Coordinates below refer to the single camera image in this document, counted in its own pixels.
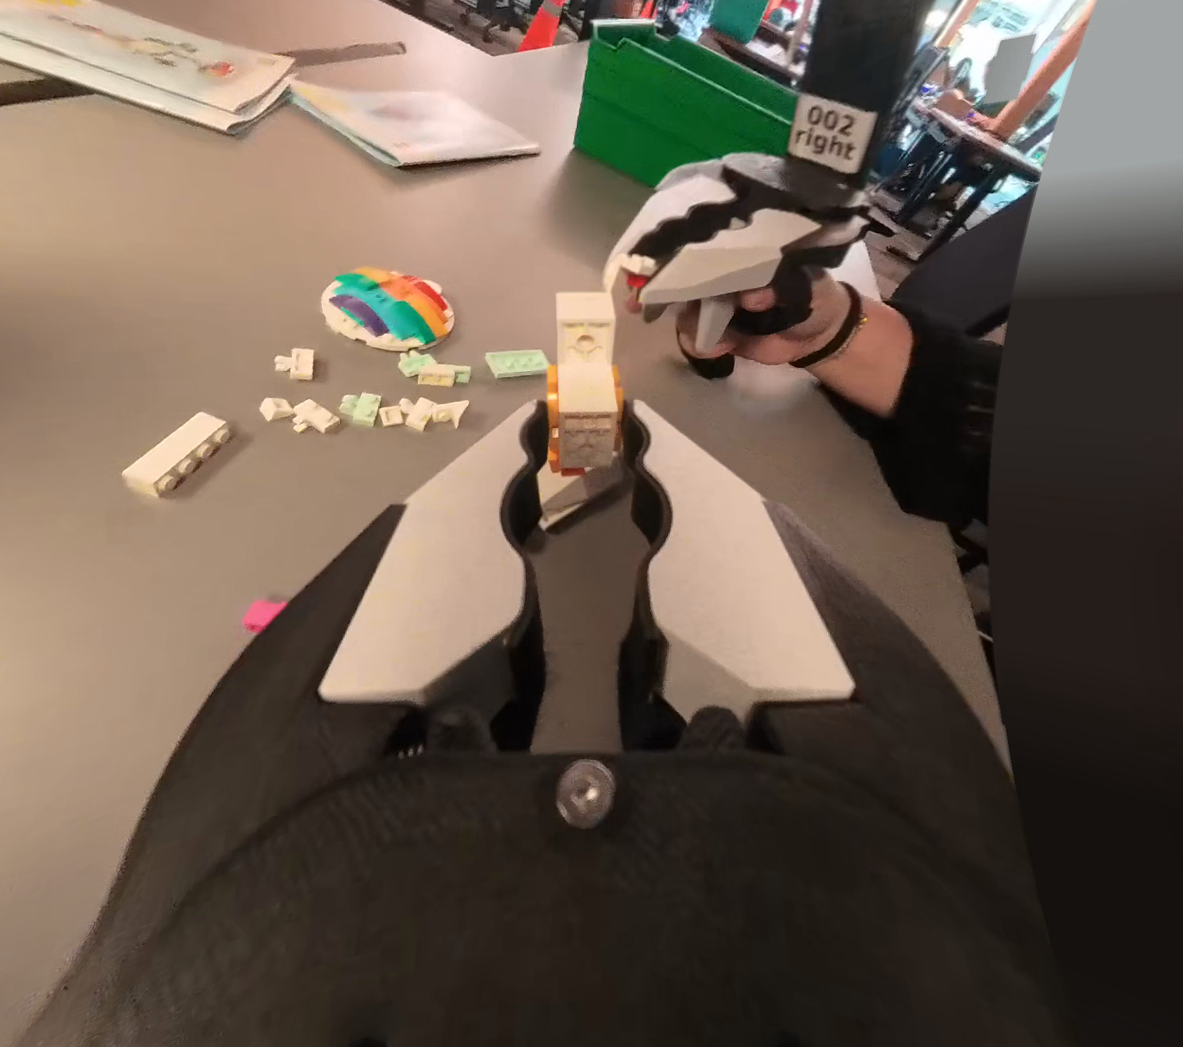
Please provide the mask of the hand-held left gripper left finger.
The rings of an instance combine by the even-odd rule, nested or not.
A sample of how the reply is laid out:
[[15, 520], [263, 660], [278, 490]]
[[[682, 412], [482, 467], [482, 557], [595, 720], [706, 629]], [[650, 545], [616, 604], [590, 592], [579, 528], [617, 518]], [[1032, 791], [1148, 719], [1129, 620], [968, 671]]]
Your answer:
[[546, 408], [525, 403], [413, 492], [318, 685], [332, 703], [507, 703], [537, 610]]

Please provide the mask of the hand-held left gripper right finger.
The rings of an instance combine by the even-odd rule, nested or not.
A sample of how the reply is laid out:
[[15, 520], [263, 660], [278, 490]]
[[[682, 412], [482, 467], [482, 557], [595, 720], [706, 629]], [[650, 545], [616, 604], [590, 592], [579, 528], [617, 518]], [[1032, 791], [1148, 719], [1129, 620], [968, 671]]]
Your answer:
[[854, 679], [763, 496], [652, 406], [636, 476], [658, 488], [644, 572], [668, 703], [845, 700]]

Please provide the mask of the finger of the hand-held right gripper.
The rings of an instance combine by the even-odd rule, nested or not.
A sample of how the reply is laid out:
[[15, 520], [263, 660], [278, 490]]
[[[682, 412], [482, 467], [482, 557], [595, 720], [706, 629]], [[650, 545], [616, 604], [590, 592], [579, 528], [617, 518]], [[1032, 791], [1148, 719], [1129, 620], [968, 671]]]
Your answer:
[[700, 318], [728, 325], [744, 293], [775, 286], [786, 302], [799, 286], [811, 290], [817, 274], [840, 265], [870, 222], [862, 211], [828, 222], [755, 211], [744, 225], [684, 245], [639, 289], [638, 302], [644, 312], [697, 302]]
[[760, 206], [751, 189], [732, 185], [726, 171], [674, 171], [612, 246], [604, 265], [604, 290], [613, 293], [618, 283], [626, 281], [623, 256], [653, 258], [655, 273], [687, 242], [744, 225]]

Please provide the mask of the white and orange lego figure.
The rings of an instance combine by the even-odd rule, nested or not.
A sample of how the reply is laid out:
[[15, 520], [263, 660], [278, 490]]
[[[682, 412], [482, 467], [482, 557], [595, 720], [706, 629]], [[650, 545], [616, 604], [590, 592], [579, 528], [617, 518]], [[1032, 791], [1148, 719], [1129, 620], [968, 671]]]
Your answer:
[[546, 371], [547, 461], [563, 476], [611, 466], [625, 396], [613, 363], [615, 306], [605, 290], [556, 295], [556, 362]]

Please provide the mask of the person's right forearm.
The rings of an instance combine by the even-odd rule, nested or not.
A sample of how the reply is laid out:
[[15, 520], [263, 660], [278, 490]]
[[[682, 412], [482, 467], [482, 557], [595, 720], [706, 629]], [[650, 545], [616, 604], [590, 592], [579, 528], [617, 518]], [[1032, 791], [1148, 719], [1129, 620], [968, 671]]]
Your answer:
[[806, 369], [872, 448], [907, 513], [955, 528], [989, 519], [1003, 346], [885, 304], [843, 354]]

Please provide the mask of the scatter of small lego pieces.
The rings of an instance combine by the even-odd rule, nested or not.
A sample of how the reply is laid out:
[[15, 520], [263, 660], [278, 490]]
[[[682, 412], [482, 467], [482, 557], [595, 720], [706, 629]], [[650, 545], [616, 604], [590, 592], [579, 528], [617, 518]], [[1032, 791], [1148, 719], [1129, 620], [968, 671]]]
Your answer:
[[[549, 364], [537, 348], [495, 349], [483, 358], [494, 379], [515, 379], [543, 374]], [[403, 350], [397, 359], [398, 370], [421, 387], [462, 389], [469, 384], [472, 368], [454, 362], [440, 362], [419, 348]], [[405, 427], [422, 433], [435, 424], [457, 428], [467, 411], [468, 400], [436, 402], [420, 396], [387, 402], [377, 392], [346, 394], [335, 408], [312, 398], [292, 403], [281, 397], [266, 397], [259, 403], [259, 413], [266, 422], [289, 421], [293, 432], [332, 432], [342, 421], [364, 428]]]

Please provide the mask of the round rainbow lego plate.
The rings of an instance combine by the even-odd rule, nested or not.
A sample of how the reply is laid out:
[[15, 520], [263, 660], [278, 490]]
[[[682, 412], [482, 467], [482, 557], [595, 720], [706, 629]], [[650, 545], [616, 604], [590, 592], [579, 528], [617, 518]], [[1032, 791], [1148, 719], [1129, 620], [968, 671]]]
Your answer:
[[454, 309], [441, 285], [372, 265], [336, 275], [319, 306], [332, 331], [384, 352], [427, 349], [454, 328]]

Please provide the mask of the long white lego brick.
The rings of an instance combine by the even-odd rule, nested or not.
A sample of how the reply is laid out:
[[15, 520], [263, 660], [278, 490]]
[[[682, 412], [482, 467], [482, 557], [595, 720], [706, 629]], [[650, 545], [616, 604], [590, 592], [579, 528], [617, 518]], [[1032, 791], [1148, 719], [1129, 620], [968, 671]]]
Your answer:
[[134, 492], [166, 496], [225, 447], [230, 434], [228, 419], [199, 411], [125, 466], [122, 481]]

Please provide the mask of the thick lego instruction booklet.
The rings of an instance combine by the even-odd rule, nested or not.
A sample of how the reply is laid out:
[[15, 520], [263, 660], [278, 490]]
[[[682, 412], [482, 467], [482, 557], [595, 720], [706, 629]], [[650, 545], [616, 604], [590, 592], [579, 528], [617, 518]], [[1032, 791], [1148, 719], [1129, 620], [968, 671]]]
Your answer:
[[95, 0], [1, 0], [1, 59], [223, 135], [281, 103], [294, 66]]

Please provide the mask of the person's right hand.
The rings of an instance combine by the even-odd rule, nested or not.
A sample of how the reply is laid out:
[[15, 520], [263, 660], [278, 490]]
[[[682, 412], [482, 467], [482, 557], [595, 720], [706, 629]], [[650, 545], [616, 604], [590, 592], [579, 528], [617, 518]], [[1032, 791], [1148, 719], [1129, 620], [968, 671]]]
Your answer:
[[[750, 336], [730, 326], [717, 344], [696, 346], [700, 304], [682, 307], [676, 317], [676, 341], [687, 358], [716, 359], [734, 357], [763, 365], [785, 365], [824, 344], [841, 323], [848, 309], [846, 295], [835, 278], [820, 274], [811, 285], [808, 314], [790, 328], [771, 334]], [[873, 297], [864, 300], [865, 326], [885, 306]]]

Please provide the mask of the large green plastic bin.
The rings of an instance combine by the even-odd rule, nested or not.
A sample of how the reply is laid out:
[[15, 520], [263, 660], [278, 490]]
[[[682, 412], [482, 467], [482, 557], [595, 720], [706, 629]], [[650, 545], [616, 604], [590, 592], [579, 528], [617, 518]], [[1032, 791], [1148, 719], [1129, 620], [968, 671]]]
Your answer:
[[733, 152], [783, 155], [796, 93], [650, 19], [592, 24], [573, 146], [644, 187]]

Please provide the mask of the small green bin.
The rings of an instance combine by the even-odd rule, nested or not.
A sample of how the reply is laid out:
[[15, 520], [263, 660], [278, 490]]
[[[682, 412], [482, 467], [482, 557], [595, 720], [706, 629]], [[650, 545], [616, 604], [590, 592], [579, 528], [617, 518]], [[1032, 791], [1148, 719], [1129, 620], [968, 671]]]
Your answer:
[[713, 0], [707, 26], [716, 36], [747, 46], [759, 31], [770, 0]]

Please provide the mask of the black wrist band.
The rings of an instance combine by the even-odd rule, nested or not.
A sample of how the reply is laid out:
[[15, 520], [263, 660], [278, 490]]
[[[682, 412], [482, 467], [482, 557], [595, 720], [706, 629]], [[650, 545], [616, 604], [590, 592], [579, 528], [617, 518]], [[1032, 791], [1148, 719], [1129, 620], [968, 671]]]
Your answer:
[[835, 284], [841, 288], [846, 299], [845, 315], [840, 325], [835, 328], [833, 336], [820, 347], [790, 362], [791, 368], [809, 369], [823, 364], [845, 352], [855, 336], [865, 326], [867, 316], [865, 315], [864, 300], [860, 291], [844, 280], [836, 280]]

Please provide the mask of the orange traffic cone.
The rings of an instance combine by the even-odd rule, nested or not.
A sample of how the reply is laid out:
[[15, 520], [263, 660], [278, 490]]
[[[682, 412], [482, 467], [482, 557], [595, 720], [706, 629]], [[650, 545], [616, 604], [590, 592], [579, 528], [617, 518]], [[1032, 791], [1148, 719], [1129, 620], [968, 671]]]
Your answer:
[[525, 52], [552, 47], [556, 43], [565, 4], [567, 0], [542, 0], [516, 51]]

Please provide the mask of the thin pale blue booklet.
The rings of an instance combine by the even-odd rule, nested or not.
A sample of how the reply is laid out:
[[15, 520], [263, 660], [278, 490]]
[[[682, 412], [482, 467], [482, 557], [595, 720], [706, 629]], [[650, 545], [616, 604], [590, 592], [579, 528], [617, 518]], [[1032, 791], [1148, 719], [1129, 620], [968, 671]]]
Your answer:
[[294, 79], [291, 102], [379, 163], [429, 167], [539, 153], [537, 141], [445, 92], [350, 91]]

